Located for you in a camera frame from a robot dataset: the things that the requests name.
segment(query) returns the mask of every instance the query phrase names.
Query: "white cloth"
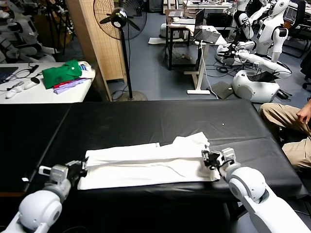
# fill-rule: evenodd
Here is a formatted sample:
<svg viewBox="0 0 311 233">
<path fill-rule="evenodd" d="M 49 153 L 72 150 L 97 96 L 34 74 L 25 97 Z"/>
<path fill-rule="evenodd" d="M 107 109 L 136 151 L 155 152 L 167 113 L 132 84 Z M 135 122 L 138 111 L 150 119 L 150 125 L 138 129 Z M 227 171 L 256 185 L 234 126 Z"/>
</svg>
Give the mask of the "white cloth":
<svg viewBox="0 0 311 233">
<path fill-rule="evenodd" d="M 87 176 L 78 189 L 128 187 L 160 183 L 215 181 L 216 170 L 204 166 L 201 150 L 209 146 L 203 133 L 158 143 L 88 150 Z"/>
</svg>

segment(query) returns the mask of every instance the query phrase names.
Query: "green shirt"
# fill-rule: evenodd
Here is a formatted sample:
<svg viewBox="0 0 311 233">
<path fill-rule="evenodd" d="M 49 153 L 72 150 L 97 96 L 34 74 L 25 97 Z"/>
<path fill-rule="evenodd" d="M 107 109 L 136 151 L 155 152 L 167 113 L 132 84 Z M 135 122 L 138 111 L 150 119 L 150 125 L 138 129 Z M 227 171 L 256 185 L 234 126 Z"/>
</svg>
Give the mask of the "green shirt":
<svg viewBox="0 0 311 233">
<path fill-rule="evenodd" d="M 68 61 L 61 67 L 45 69 L 42 73 L 46 89 L 65 81 L 78 79 L 82 75 L 81 67 L 77 60 Z"/>
</svg>

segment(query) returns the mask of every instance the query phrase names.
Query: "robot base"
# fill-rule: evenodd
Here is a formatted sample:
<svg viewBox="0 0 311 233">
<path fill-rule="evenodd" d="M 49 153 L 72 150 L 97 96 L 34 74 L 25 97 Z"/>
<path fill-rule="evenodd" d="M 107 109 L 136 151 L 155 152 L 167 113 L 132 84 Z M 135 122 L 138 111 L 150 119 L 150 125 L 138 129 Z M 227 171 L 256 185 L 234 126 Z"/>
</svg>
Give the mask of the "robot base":
<svg viewBox="0 0 311 233">
<path fill-rule="evenodd" d="M 280 86 L 277 83 L 253 82 L 248 76 L 256 72 L 239 71 L 233 78 L 232 88 L 237 96 L 255 103 L 271 102 Z"/>
</svg>

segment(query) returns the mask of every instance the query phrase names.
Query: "khaki pants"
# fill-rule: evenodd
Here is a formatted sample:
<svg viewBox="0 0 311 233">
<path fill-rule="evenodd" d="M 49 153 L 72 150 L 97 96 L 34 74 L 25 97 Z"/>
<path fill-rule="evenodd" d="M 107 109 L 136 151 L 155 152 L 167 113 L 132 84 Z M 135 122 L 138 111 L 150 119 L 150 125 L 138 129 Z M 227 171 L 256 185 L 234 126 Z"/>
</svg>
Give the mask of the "khaki pants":
<svg viewBox="0 0 311 233">
<path fill-rule="evenodd" d="M 278 127 L 299 130 L 306 134 L 301 142 L 284 144 L 283 151 L 295 169 L 311 167 L 311 130 L 307 124 L 299 122 L 296 113 L 299 108 L 278 103 L 265 103 L 260 108 L 260 115 L 272 133 Z"/>
</svg>

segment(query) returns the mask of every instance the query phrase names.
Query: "purple cloth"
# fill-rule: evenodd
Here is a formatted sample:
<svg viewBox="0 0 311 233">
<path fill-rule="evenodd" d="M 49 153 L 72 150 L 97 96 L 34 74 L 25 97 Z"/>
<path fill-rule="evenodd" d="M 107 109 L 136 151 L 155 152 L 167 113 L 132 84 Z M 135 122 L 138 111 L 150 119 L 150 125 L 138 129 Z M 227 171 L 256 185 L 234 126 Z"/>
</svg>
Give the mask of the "purple cloth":
<svg viewBox="0 0 311 233">
<path fill-rule="evenodd" d="M 70 88 L 80 84 L 80 83 L 83 83 L 85 80 L 87 80 L 87 79 L 75 79 L 75 80 L 72 80 L 72 82 L 70 82 L 70 83 L 61 85 L 58 88 L 54 88 L 54 93 L 60 94 L 60 93 L 62 93 L 64 91 L 67 91 Z"/>
</svg>

